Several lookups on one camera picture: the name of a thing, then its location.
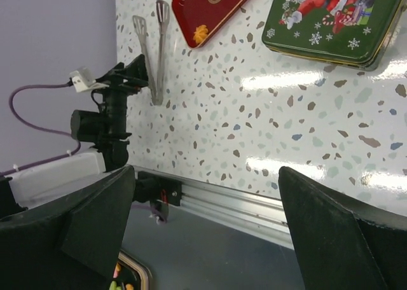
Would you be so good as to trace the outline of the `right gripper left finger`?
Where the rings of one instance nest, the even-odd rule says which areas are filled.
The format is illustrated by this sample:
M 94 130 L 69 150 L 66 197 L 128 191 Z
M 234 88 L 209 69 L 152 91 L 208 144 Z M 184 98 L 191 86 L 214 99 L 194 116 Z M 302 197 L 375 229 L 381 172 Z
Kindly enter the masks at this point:
M 135 189 L 133 167 L 1 220 L 1 289 L 108 289 Z

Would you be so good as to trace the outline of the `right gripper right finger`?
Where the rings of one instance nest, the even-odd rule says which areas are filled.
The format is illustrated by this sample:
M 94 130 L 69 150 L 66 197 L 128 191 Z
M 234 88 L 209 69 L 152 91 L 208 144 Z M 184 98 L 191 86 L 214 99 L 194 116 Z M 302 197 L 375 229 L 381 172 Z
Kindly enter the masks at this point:
M 406 289 L 406 217 L 290 167 L 279 190 L 306 289 Z

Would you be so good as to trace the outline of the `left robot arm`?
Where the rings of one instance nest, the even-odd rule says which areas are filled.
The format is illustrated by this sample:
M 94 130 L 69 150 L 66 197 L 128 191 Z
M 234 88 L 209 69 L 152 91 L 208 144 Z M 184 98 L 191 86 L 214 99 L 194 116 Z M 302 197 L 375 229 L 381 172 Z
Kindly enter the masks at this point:
M 63 155 L 45 160 L 13 167 L 1 173 L 1 217 L 23 212 L 25 209 L 15 200 L 11 190 L 11 176 L 17 172 L 33 169 L 42 164 L 63 160 L 76 155 L 84 142 L 92 143 L 96 152 L 103 157 L 106 169 L 112 171 L 124 166 L 128 162 L 127 146 L 129 144 L 127 132 L 127 99 L 138 94 L 149 85 L 146 58 L 138 55 L 128 65 L 123 62 L 115 65 L 105 75 L 94 78 L 86 67 L 81 67 L 69 75 L 69 81 L 59 85 L 26 85 L 14 90 L 8 99 L 8 105 L 14 117 L 24 125 L 35 130 L 57 135 L 67 135 L 76 141 L 74 150 Z M 24 90 L 30 89 L 59 89 L 73 87 L 76 92 L 88 92 L 91 98 L 99 94 L 102 101 L 96 103 L 97 111 L 75 110 L 71 115 L 71 131 L 40 127 L 23 119 L 16 111 L 14 99 Z

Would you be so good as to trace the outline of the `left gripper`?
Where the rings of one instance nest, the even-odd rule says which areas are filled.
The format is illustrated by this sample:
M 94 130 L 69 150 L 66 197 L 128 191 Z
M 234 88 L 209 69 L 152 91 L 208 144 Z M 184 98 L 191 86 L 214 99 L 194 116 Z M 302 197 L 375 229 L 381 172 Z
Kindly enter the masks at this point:
M 126 101 L 128 96 L 139 93 L 140 88 L 149 85 L 145 56 L 140 54 L 127 65 L 118 63 L 96 81 L 109 85 L 107 88 L 91 91 L 91 99 L 98 112 L 105 118 L 111 118 L 112 114 L 121 114 L 121 110 L 126 108 L 123 101 Z

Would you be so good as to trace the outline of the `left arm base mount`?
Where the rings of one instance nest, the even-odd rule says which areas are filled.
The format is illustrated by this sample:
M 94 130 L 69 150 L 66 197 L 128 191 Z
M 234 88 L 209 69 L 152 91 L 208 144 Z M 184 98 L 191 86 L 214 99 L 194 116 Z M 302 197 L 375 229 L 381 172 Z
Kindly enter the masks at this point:
M 181 198 L 181 181 L 144 171 L 137 173 L 133 201 L 138 208 L 149 210 L 158 224 L 167 222 L 169 206 L 179 207 Z

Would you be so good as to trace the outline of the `gold tin lid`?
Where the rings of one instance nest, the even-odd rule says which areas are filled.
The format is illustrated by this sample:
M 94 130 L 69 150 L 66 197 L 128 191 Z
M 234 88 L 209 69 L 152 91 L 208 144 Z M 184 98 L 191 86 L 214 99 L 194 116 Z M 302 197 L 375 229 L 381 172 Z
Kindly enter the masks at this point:
M 262 42 L 284 55 L 375 70 L 406 0 L 273 0 Z

